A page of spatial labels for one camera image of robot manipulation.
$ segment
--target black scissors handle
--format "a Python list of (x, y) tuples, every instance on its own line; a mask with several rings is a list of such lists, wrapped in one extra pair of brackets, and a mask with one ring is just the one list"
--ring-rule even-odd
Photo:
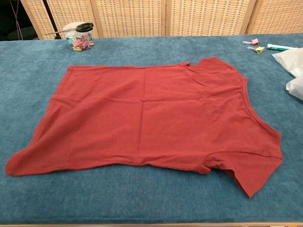
[(77, 32), (89, 32), (93, 30), (94, 24), (91, 22), (80, 24), (76, 27)]

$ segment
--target red t-shirt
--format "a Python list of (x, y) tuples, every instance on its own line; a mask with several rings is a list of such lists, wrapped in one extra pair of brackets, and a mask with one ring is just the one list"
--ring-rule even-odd
[(250, 106), (247, 79), (197, 65), (70, 66), (9, 175), (153, 165), (225, 170), (251, 197), (282, 162), (281, 136)]

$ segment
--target blue tablecloth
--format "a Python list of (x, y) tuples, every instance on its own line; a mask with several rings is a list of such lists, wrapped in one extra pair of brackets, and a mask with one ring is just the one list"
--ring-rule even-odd
[[(265, 50), (242, 40), (302, 46), (303, 34), (95, 40), (73, 52), (65, 40), (0, 42), (0, 223), (177, 223), (303, 221), (303, 102)], [(24, 148), (69, 65), (158, 65), (216, 56), (249, 79), (252, 106), (282, 133), (282, 165), (251, 199), (223, 171), (209, 175), (152, 166), (13, 177), (9, 157)]]

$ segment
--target scissors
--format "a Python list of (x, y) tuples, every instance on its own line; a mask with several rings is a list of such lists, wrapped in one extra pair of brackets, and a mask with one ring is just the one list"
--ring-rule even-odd
[(58, 31), (58, 32), (51, 32), (51, 33), (47, 33), (45, 35), (51, 35), (51, 34), (57, 34), (57, 33), (61, 33), (61, 32), (69, 32), (69, 31), (89, 32), (89, 31), (93, 30), (93, 26), (94, 26), (93, 23), (87, 22), (87, 23), (80, 24), (80, 25), (76, 26), (75, 28), (61, 30), (61, 31)]

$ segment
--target woven rattan panel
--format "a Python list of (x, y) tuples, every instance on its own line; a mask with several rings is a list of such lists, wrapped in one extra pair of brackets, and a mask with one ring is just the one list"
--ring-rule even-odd
[(263, 0), (255, 10), (249, 34), (303, 32), (303, 0)]
[(89, 0), (47, 0), (53, 19), (58, 30), (75, 21), (94, 23), (93, 35), (98, 37), (98, 32)]
[(22, 0), (22, 5), (27, 11), (32, 23), (35, 23), (35, 30), (40, 39), (54, 39), (55, 35), (45, 35), (53, 32), (52, 23), (42, 0)]
[(249, 2), (250, 0), (169, 0), (169, 27), (166, 35), (239, 34)]
[(164, 0), (91, 1), (103, 37), (164, 35)]

